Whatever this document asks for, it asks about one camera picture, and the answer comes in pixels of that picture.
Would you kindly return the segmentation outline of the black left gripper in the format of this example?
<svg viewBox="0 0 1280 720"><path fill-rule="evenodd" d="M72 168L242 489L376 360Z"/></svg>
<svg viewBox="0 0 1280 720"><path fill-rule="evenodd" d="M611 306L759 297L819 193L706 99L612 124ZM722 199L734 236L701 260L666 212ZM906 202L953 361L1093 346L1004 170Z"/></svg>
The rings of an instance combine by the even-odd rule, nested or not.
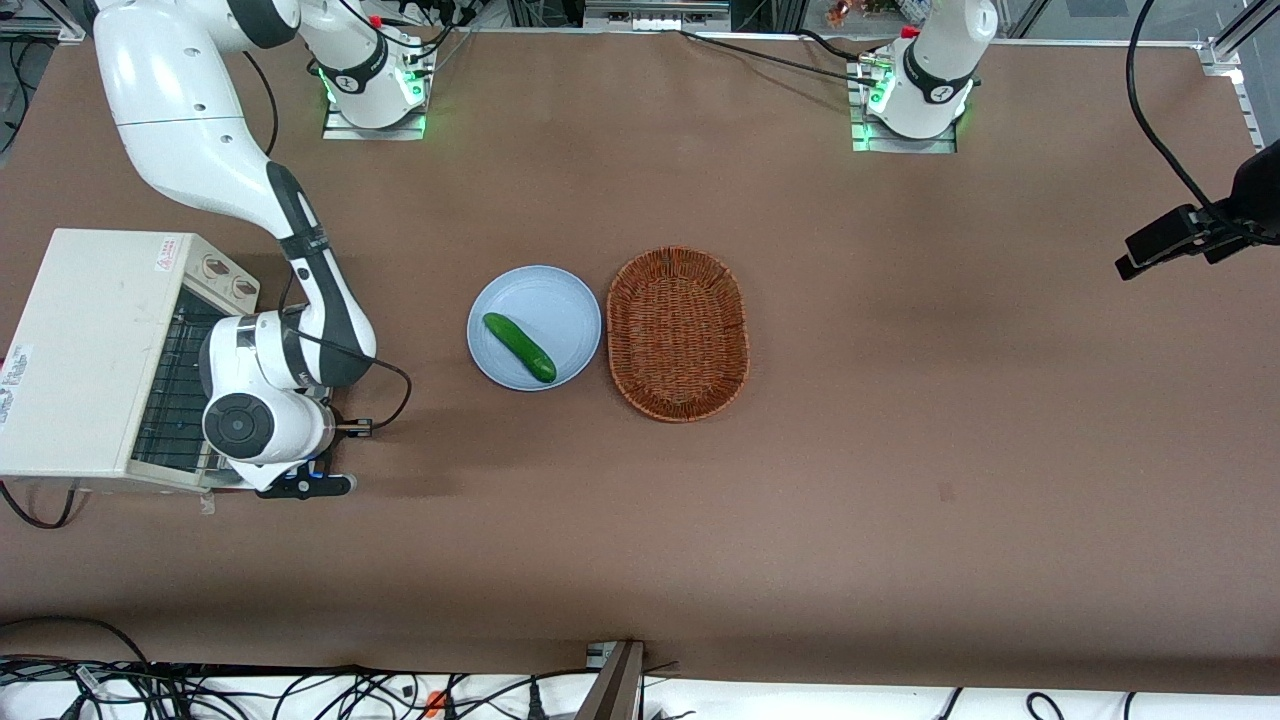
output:
<svg viewBox="0 0 1280 720"><path fill-rule="evenodd" d="M1125 254L1115 261L1121 281L1176 258L1203 256L1217 264L1252 245L1277 246L1279 141L1275 140L1238 168L1231 192L1215 204L1235 229L1215 222L1203 208L1184 204L1125 238Z"/></svg>

